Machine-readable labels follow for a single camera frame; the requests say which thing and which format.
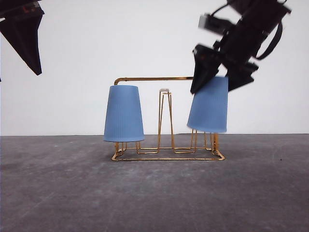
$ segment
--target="white backdrop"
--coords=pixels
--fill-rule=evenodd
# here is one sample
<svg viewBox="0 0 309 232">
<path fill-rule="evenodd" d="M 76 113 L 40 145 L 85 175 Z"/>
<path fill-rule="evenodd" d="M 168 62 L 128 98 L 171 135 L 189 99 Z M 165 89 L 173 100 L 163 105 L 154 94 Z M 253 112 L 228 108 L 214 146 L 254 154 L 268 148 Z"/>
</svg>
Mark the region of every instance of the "white backdrop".
<svg viewBox="0 0 309 232">
<path fill-rule="evenodd" d="M 39 28 L 43 74 L 36 76 L 1 38 L 2 135 L 103 134 L 109 86 L 124 76 L 191 76 L 197 43 L 220 39 L 197 28 L 199 15 L 224 0 L 43 0 Z M 309 132 L 306 0 L 289 0 L 281 42 L 257 62 L 255 82 L 229 93 L 227 133 Z M 218 16 L 236 22 L 226 8 Z M 220 74 L 225 74 L 222 67 Z M 146 134 L 156 133 L 157 96 L 174 97 L 174 129 L 186 126 L 191 81 L 140 87 Z M 168 115 L 164 133 L 169 133 Z"/>
</svg>

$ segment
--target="metal wire frame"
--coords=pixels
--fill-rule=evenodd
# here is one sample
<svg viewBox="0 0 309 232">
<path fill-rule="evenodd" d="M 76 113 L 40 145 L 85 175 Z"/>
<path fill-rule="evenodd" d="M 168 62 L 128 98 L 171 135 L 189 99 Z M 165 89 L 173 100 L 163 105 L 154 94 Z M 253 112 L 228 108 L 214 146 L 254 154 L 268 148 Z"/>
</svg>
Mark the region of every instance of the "metal wire frame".
<svg viewBox="0 0 309 232">
<path fill-rule="evenodd" d="M 163 81 L 163 80 L 192 80 L 192 77 L 124 77 L 118 78 L 115 80 L 114 84 L 117 85 L 121 81 Z M 171 147 L 161 147 L 161 128 L 162 128 L 162 115 L 163 115 L 163 105 L 164 105 L 164 96 L 168 97 L 169 103 L 169 118 L 170 118 L 170 131 L 171 131 Z M 197 130 L 192 129 L 191 133 L 191 143 L 189 147 L 176 147 L 175 138 L 173 133 L 173 123 L 172 123 L 172 97 L 168 89 L 161 89 L 159 91 L 159 120 L 158 120 L 158 136 L 157 136 L 157 147 L 142 147 L 141 142 L 136 142 L 135 147 L 127 147 L 127 143 L 115 143 L 115 153 L 112 157 L 114 161 L 144 161 L 144 160 L 225 160 L 225 157 L 219 151 L 219 142 L 218 134 L 210 134 L 210 144 L 211 147 L 207 147 L 207 134 L 204 133 L 204 146 L 197 147 Z M 124 154 L 126 150 L 136 150 L 138 155 L 150 155 L 157 154 L 160 150 L 173 150 L 175 154 L 194 154 L 197 150 L 207 150 L 216 158 L 194 158 L 194 157 L 183 157 L 183 158 L 118 158 Z"/>
</svg>

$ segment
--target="blue cup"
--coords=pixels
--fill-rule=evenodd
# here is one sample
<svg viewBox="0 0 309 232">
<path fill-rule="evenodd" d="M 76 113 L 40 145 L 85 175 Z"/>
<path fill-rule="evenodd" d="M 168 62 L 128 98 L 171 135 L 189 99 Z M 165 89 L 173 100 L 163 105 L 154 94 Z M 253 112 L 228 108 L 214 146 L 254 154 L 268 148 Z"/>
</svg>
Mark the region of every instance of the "blue cup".
<svg viewBox="0 0 309 232">
<path fill-rule="evenodd" d="M 228 78 L 215 76 L 194 97 L 187 126 L 210 133 L 226 132 Z"/>
<path fill-rule="evenodd" d="M 104 140 L 107 142 L 135 142 L 144 139 L 139 89 L 137 86 L 111 86 Z"/>
</svg>

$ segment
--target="black strap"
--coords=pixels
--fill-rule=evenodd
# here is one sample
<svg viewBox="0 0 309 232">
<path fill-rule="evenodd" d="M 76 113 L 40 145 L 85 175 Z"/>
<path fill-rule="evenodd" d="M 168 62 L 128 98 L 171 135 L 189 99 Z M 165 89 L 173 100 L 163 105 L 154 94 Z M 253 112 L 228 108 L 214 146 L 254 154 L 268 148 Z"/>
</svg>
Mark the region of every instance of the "black strap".
<svg viewBox="0 0 309 232">
<path fill-rule="evenodd" d="M 282 26 L 282 22 L 280 21 L 280 23 L 278 24 L 276 34 L 274 38 L 272 39 L 272 41 L 270 42 L 268 48 L 265 50 L 265 52 L 262 55 L 260 55 L 259 57 L 255 57 L 256 59 L 258 60 L 264 59 L 275 49 L 275 47 L 277 46 L 277 44 L 279 43 L 281 39 L 282 31 L 283 31 L 283 26 Z"/>
</svg>

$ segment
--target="gray floor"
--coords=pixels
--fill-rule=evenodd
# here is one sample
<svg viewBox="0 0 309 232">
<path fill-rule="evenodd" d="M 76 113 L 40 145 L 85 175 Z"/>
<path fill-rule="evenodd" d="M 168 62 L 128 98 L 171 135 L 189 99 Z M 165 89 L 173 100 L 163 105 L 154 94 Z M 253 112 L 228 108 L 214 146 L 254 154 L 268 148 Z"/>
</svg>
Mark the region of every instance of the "gray floor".
<svg viewBox="0 0 309 232">
<path fill-rule="evenodd" d="M 113 162 L 101 136 L 2 137 L 1 231 L 308 232 L 309 135 L 220 141 L 224 161 Z"/>
</svg>

